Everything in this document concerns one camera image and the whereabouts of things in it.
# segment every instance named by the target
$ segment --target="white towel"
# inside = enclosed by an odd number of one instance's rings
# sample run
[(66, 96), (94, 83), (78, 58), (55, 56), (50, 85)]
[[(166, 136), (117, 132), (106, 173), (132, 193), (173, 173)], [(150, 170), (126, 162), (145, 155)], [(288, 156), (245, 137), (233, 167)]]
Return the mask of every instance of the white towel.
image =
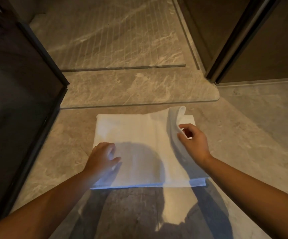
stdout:
[(177, 106), (140, 114), (98, 114), (93, 147), (115, 143), (121, 162), (91, 189), (126, 187), (190, 187), (205, 185), (208, 175), (177, 138), (181, 123), (195, 124)]

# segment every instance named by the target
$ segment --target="forearm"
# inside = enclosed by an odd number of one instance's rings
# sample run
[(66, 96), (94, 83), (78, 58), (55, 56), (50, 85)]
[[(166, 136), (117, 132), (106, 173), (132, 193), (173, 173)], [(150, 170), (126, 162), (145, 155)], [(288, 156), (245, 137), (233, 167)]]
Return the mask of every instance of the forearm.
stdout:
[(78, 173), (0, 221), (0, 238), (49, 238), (95, 177)]
[(210, 157), (201, 168), (263, 230), (288, 238), (288, 194)]

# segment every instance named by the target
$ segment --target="person's right arm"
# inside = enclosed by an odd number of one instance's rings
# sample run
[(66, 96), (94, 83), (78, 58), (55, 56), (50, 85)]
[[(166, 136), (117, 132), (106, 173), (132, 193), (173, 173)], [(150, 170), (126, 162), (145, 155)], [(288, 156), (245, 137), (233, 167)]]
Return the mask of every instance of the person's right arm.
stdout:
[(211, 156), (205, 134), (181, 124), (178, 138), (194, 161), (272, 238), (288, 239), (288, 194)]

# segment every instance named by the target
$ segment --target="person's left arm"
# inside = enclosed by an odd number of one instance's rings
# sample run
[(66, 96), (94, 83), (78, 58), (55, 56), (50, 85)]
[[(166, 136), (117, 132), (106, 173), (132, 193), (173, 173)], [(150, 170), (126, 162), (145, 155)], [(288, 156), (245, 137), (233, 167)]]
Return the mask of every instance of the person's left arm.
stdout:
[(120, 161), (109, 160), (113, 143), (100, 143), (92, 150), (84, 170), (0, 221), (0, 238), (49, 238), (82, 195)]

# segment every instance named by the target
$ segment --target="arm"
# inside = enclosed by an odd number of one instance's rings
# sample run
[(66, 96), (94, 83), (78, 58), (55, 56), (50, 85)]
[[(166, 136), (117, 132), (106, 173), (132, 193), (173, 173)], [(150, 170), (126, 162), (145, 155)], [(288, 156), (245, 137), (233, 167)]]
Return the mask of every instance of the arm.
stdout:
[(205, 134), (181, 124), (178, 138), (194, 161), (269, 236), (288, 239), (288, 194), (211, 156)]
[(74, 205), (120, 157), (109, 160), (115, 145), (100, 143), (92, 150), (84, 170), (0, 221), (0, 238), (49, 238)]

